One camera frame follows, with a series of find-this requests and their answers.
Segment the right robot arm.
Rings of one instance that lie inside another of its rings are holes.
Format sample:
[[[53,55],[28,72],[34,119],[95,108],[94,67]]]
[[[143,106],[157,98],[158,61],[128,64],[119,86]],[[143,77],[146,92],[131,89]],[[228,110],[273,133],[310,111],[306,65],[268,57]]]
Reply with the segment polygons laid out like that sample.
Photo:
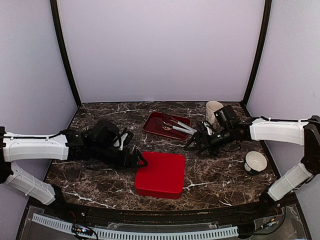
[[[232,142],[257,141],[272,143],[272,155],[288,162],[287,172],[273,182],[259,196],[255,213],[266,217],[275,208],[275,203],[298,190],[320,173],[320,117],[307,119],[274,119],[248,117],[219,119],[222,130],[206,131],[201,126],[185,145],[187,151],[198,154],[208,151],[217,156],[222,146]]]

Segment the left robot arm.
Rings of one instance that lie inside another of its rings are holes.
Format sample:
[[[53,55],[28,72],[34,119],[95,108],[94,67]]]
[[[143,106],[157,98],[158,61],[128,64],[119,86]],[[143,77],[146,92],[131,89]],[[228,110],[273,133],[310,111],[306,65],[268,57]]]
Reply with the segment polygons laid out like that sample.
[[[98,122],[83,132],[65,129],[53,135],[24,135],[0,128],[0,182],[34,198],[60,218],[71,213],[62,190],[23,170],[20,160],[99,160],[113,169],[139,169],[148,166],[142,153],[127,145],[133,133],[120,131],[110,122]]]

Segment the right black frame post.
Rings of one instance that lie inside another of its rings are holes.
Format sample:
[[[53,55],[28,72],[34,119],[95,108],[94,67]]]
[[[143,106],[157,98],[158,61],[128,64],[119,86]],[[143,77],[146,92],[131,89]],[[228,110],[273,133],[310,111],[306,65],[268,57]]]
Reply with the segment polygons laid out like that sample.
[[[244,92],[244,96],[242,99],[242,104],[246,107],[249,103],[255,80],[258,74],[261,58],[263,55],[263,50],[265,46],[265,41],[266,41],[266,36],[268,32],[268,26],[269,26],[269,21],[270,21],[270,16],[271,16],[271,10],[272,10],[272,0],[265,0],[264,1],[264,9],[263,9],[263,14],[262,14],[262,20],[261,20],[261,26],[260,26],[260,32],[259,32],[259,37],[258,37],[258,42],[256,46],[256,51],[252,63],[252,68],[250,71],[249,79],[247,82],[247,86]]]

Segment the white bowl dark base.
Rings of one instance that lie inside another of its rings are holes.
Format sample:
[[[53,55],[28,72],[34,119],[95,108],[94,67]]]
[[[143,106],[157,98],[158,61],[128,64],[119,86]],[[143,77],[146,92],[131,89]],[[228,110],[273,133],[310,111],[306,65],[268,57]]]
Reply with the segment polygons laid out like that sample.
[[[266,157],[257,151],[250,151],[244,159],[244,169],[252,176],[259,175],[268,166]]]

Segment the red box lid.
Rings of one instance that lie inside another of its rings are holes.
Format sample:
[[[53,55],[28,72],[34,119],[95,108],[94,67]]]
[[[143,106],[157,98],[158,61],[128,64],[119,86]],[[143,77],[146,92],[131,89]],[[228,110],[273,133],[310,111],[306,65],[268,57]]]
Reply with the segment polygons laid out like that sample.
[[[145,151],[148,166],[137,170],[134,187],[173,191],[181,189],[185,180],[185,156],[175,153]]]

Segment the left black frame post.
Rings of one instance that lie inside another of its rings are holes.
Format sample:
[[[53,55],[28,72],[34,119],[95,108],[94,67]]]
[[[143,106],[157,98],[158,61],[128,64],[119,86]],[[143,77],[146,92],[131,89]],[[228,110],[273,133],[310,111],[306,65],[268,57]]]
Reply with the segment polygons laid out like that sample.
[[[59,52],[60,52],[63,66],[64,66],[64,70],[66,73],[67,81],[68,81],[73,99],[75,101],[75,104],[77,108],[79,108],[82,105],[82,102],[81,102],[81,98],[80,98],[80,95],[76,86],[76,82],[73,76],[71,64],[69,61],[69,56],[67,53],[67,48],[65,45],[63,29],[62,29],[62,24],[61,24],[59,9],[58,9],[58,1],[50,0],[49,2],[50,2],[50,8],[51,8],[51,15],[53,19],[53,25],[54,25],[57,43],[59,47]]]

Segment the black frame post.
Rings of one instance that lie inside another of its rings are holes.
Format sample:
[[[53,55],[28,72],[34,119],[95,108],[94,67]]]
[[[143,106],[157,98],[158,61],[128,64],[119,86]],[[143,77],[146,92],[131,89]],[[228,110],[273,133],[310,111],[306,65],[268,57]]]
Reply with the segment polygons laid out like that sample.
[[[266,41],[266,36],[268,32],[268,26],[269,26],[269,21],[270,21],[270,16],[271,16],[271,10],[272,10],[272,0],[265,0],[264,1],[264,9],[263,9],[263,14],[262,14],[262,20],[261,20],[261,26],[260,26],[260,32],[259,32],[259,37],[258,37],[258,42],[256,46],[256,51],[252,63],[252,68],[250,71],[249,79],[247,82],[247,86],[244,92],[244,96],[242,99],[242,104],[246,107],[249,103],[255,80],[258,74],[261,58],[263,55],[263,50],[265,46],[265,41]]]
[[[81,102],[81,98],[80,98],[80,95],[76,86],[76,82],[73,76],[71,64],[69,61],[69,56],[67,53],[67,48],[65,45],[63,29],[62,29],[62,24],[61,24],[59,9],[58,9],[58,1],[50,0],[49,2],[50,2],[50,8],[51,8],[51,15],[53,19],[53,25],[54,25],[57,43],[59,47],[59,52],[60,52],[63,66],[64,66],[64,70],[66,73],[67,81],[68,81],[73,99],[75,101],[75,104],[77,108],[79,108],[82,105],[82,102]]]

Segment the metal tongs white handles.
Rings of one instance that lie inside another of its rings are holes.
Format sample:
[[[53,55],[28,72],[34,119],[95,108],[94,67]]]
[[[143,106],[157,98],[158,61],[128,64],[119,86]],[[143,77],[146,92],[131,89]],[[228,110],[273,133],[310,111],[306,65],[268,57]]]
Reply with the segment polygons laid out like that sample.
[[[196,129],[184,124],[183,122],[173,118],[171,115],[167,113],[162,113],[161,118],[157,118],[155,123],[158,127],[163,128],[164,130],[175,130],[181,133],[193,135],[197,132]]]

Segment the dark red tray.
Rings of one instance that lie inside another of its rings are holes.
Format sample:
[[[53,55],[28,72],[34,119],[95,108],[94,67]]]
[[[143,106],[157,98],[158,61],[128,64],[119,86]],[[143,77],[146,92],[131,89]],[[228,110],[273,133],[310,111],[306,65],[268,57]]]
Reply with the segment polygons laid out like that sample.
[[[180,132],[174,129],[169,129],[169,128],[163,128],[162,126],[159,126],[156,124],[156,120],[161,120],[163,118],[163,113],[162,112],[157,112],[154,111],[152,112],[147,120],[145,121],[142,129],[146,133],[162,136],[162,137],[167,137],[179,141],[183,141],[188,137],[187,133]]]

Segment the cream mug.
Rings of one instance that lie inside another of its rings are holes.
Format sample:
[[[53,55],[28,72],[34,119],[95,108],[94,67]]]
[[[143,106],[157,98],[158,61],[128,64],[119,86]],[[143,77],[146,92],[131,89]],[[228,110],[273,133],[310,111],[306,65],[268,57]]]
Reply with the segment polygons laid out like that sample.
[[[208,101],[206,103],[206,112],[205,112],[205,119],[211,125],[213,125],[216,121],[215,112],[223,108],[223,104],[218,101]]]

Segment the red box with liners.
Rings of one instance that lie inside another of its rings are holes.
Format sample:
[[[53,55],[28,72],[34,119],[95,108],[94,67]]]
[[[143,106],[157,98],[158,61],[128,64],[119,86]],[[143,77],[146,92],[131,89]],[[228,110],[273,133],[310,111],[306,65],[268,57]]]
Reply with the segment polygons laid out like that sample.
[[[158,189],[145,189],[141,187],[135,188],[136,193],[140,196],[161,198],[161,199],[172,199],[177,200],[182,196],[183,188],[174,189],[174,190],[158,190]]]

